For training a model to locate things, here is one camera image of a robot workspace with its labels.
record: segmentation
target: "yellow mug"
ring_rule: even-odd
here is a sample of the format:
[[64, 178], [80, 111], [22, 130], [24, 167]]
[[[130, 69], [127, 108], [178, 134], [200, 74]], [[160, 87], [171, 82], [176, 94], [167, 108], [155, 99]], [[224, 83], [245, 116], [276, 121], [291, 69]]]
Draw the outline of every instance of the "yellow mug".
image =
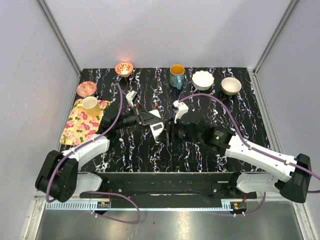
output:
[[94, 96], [88, 96], [83, 99], [82, 103], [76, 105], [77, 107], [82, 107], [81, 109], [90, 114], [92, 116], [99, 116], [100, 115], [100, 105], [98, 100]]

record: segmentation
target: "floral tray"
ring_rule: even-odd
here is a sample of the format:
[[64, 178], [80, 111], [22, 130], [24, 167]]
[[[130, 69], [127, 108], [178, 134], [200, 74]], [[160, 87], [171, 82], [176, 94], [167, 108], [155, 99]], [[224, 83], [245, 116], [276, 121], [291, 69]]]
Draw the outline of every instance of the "floral tray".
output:
[[73, 105], [72, 111], [64, 127], [60, 143], [65, 145], [80, 145], [93, 137], [99, 128], [99, 124], [104, 115], [105, 108], [110, 106], [109, 101], [98, 100], [100, 105], [100, 115], [91, 116], [82, 111], [81, 104], [83, 99], [77, 99]]

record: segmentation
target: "metal floor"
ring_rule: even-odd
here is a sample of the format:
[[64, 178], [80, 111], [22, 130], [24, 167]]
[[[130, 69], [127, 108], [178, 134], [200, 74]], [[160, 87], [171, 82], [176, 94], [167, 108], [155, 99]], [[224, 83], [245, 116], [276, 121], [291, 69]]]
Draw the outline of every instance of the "metal floor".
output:
[[[248, 203], [248, 212], [258, 206]], [[111, 211], [108, 216], [134, 221], [135, 212]], [[290, 202], [266, 202], [246, 217], [216, 216], [209, 212], [142, 212], [138, 225], [95, 218], [78, 210], [45, 210], [37, 240], [302, 240]]]

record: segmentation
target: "tabletop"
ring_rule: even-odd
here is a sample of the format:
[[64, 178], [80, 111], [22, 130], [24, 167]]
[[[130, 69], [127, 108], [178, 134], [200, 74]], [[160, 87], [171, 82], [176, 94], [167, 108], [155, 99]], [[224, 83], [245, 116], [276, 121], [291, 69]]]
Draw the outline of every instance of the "tabletop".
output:
[[[192, 75], [197, 71], [213, 74], [214, 85], [207, 91], [220, 99], [235, 118], [244, 138], [260, 146], [270, 148], [268, 136], [249, 73], [243, 67], [188, 67], [181, 90], [169, 83], [169, 68], [135, 68], [131, 76], [124, 78], [116, 74], [114, 68], [84, 69], [80, 83], [92, 81], [97, 85], [96, 97], [119, 105], [120, 93], [115, 83], [124, 92], [137, 91], [137, 100], [147, 110], [157, 109], [163, 120], [174, 116], [171, 105], [174, 101], [190, 94], [199, 93], [192, 85]], [[242, 89], [234, 96], [222, 92], [221, 81], [234, 77], [242, 84]], [[233, 129], [226, 111], [216, 101], [205, 96], [185, 101], [189, 111], [202, 114], [211, 127]], [[122, 112], [129, 110], [124, 101]], [[262, 171], [249, 163], [225, 156], [207, 154], [194, 143], [179, 144], [175, 151], [169, 146], [156, 143], [149, 128], [133, 126], [119, 130], [120, 140], [109, 151], [96, 156], [81, 169], [82, 172], [257, 172]], [[61, 150], [70, 146], [62, 145]]]

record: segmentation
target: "cup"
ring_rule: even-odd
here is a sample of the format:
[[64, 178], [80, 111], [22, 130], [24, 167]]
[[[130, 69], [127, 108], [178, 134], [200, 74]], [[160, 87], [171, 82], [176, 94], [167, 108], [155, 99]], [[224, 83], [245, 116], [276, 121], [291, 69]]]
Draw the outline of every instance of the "cup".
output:
[[81, 107], [84, 112], [92, 116], [100, 115], [100, 105], [98, 100], [94, 96], [88, 96], [83, 99], [82, 103], [79, 103], [77, 107]]
[[185, 80], [185, 68], [179, 64], [170, 67], [170, 84], [171, 86], [181, 89]]

